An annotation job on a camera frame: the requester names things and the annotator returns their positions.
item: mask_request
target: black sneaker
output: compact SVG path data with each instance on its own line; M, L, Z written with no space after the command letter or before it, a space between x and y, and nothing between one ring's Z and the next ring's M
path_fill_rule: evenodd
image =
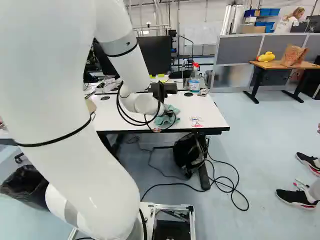
M301 152L297 152L295 156L303 165L310 169L314 175L320 177L320 168L317 167L314 162L314 160L318 159L317 157L307 156Z
M306 210L314 210L316 209L317 203L319 201L315 201L314 203L310 203L307 199L305 191L297 190L297 191L288 191L277 189L275 194L278 196L280 200L285 202L286 204L293 205L298 208L303 208Z

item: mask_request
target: yellow toy duck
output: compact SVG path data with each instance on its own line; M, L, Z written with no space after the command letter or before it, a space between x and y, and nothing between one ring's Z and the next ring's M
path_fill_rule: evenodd
M265 54L256 57L256 60L259 62L270 62L275 60L276 55L274 55L271 51L267 51Z

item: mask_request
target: white shoe sole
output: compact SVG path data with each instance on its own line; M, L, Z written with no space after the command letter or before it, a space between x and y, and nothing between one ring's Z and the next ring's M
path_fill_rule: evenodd
M295 154L295 157L296 157L296 159L299 160L300 163L302 163L303 165L305 165L314 175L316 175L317 177L320 178L320 173L314 171L314 170L313 170L313 166L312 166L310 163L308 163L307 161L301 160L301 158L300 158L297 154Z
M275 192L275 195L282 201L284 202L285 204L288 204L290 206L294 206L296 208L300 208L300 209L304 209L304 210L307 210L307 211L313 211L316 209L316 206L309 206L309 207L305 207L305 206L308 206L308 205L305 205L303 206L301 203L299 202L287 202L285 200L283 200L281 197L278 196L277 192Z

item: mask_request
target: woman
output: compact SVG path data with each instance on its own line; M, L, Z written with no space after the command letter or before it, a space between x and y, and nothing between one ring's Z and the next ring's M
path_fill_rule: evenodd
M274 33L276 33L276 34L290 33L292 24L295 21L298 21L303 16L304 13L305 13L305 9L303 7L301 7L301 6L297 7L293 11L293 13L286 15L283 19L281 19L278 22L278 24L274 30Z

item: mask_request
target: blue storage bin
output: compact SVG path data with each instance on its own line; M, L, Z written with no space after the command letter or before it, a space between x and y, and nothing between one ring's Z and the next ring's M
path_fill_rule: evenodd
M280 8L270 8L269 16L278 16Z
M256 27L262 27L262 26L265 26L266 24L267 24L266 21L256 21L255 22Z
M270 15L270 8L261 8L260 9L260 16L269 16Z
M244 12L244 17L251 17L255 15L256 10L255 9L250 9L250 10L246 10Z
M271 28L274 27L275 22L274 21L268 21L265 23L266 26L270 26Z
M268 34L268 33L272 33L271 32L271 29L272 29L272 26L271 25L266 25L265 26L265 32Z

